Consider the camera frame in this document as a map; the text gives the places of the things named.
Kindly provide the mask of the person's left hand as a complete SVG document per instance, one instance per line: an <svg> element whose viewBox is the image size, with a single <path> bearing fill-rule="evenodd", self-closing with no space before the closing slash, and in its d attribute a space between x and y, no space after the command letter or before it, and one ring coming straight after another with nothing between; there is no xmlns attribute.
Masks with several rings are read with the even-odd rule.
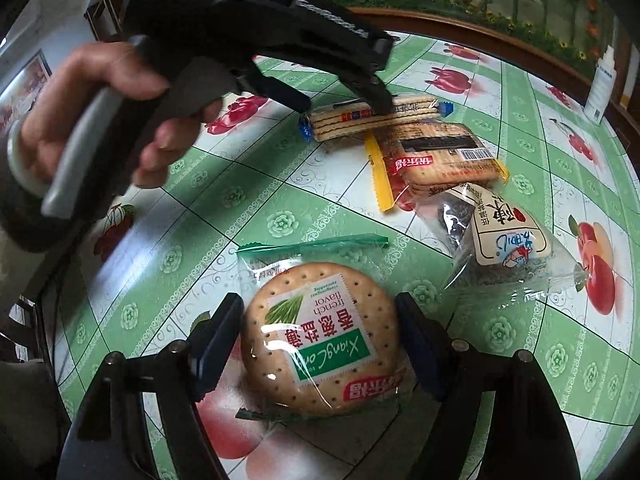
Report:
<svg viewBox="0 0 640 480"><path fill-rule="evenodd" d="M169 81L145 63L129 42L94 42L73 50L58 66L32 111L24 119L16 158L36 181L52 181L68 141L85 122L104 136L116 110L126 99L149 101L169 89ZM131 182L138 188L160 188L169 166L180 159L198 138L203 122L221 111L219 100L193 114L169 118L156 128L142 150Z"/></svg>

